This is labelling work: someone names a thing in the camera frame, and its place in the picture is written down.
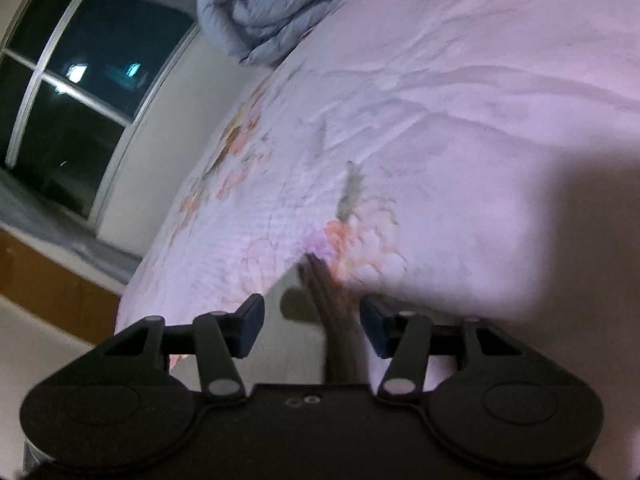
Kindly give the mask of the grey knit pants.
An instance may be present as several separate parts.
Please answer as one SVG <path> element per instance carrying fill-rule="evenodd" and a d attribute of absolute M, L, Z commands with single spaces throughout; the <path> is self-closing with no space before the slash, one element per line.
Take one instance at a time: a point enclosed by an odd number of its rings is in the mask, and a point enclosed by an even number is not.
<path fill-rule="evenodd" d="M 250 355 L 235 361 L 246 388 L 257 384 L 361 382 L 367 376 L 358 322 L 347 289 L 331 274 L 329 261 L 311 252 L 278 263 L 246 257 L 238 288 L 171 320 L 186 324 L 209 311 L 232 312 L 251 294 L 265 299 L 265 322 Z"/>

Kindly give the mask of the brown wooden door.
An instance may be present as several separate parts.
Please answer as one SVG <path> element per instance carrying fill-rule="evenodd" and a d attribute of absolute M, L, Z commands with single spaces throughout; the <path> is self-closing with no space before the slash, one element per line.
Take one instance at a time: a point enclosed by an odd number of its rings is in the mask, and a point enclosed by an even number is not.
<path fill-rule="evenodd" d="M 1 232 L 1 295 L 90 344 L 111 338 L 119 296 Z"/>

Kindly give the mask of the pink floral bed sheet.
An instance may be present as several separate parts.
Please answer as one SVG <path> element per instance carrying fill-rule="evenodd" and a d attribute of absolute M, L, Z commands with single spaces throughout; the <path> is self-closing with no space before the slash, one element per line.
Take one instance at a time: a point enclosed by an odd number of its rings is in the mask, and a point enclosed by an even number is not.
<path fill-rule="evenodd" d="M 303 255 L 639 385 L 639 0 L 347 0 L 208 148 L 117 323 L 186 322 Z"/>

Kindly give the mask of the left grey curtain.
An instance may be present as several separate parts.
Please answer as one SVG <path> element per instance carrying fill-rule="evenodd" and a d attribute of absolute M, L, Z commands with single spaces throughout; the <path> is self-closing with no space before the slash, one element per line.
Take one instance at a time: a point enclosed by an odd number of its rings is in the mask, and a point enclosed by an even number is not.
<path fill-rule="evenodd" d="M 85 226 L 38 198 L 1 170 L 1 224 L 78 257 L 122 284 L 141 258 L 101 242 Z"/>

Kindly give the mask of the sliding glass window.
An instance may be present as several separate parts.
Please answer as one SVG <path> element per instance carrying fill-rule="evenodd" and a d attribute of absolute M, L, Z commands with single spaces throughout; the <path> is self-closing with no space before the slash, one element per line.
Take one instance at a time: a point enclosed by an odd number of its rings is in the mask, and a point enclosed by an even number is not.
<path fill-rule="evenodd" d="M 1 44 L 1 167 L 95 229 L 126 148 L 194 32 L 143 0 L 24 0 Z"/>

